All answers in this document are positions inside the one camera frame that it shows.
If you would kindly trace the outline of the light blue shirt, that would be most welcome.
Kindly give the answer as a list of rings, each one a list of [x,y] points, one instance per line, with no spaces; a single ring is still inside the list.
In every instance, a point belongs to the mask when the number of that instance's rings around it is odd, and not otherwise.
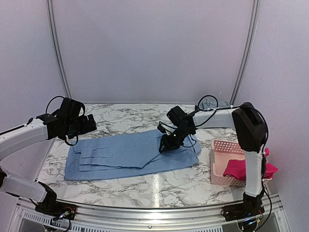
[[[159,130],[80,140],[71,147],[65,166],[67,181],[127,178],[190,167],[198,162],[201,147],[195,136],[184,146],[159,152]]]

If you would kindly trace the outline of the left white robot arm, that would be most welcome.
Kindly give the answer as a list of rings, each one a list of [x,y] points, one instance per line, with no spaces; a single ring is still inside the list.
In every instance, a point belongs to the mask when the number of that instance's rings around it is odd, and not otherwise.
[[[30,145],[59,138],[65,142],[78,138],[97,129],[92,114],[58,118],[51,114],[43,114],[18,127],[0,134],[0,159]],[[4,168],[0,169],[0,190],[17,197],[25,197],[37,202],[39,207],[51,215],[61,211],[61,204],[56,200],[56,193],[46,184],[29,181],[12,174]]]

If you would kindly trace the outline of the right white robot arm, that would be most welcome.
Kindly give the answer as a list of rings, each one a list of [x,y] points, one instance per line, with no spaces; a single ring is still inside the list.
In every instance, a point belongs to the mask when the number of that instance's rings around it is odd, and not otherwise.
[[[248,217],[256,211],[265,192],[262,180],[266,172],[264,150],[268,126],[263,115],[250,102],[245,102],[225,108],[197,108],[191,113],[185,113],[175,106],[167,113],[167,117],[173,124],[172,132],[162,122],[157,126],[163,133],[159,145],[161,153],[180,148],[185,138],[194,135],[198,129],[235,129],[246,164],[246,186],[239,212]]]

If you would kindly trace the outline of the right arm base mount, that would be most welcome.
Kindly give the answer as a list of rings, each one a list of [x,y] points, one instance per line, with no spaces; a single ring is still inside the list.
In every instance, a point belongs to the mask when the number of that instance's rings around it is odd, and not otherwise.
[[[238,203],[224,206],[221,215],[226,221],[233,221],[262,215],[264,212],[262,204],[254,206],[252,203]]]

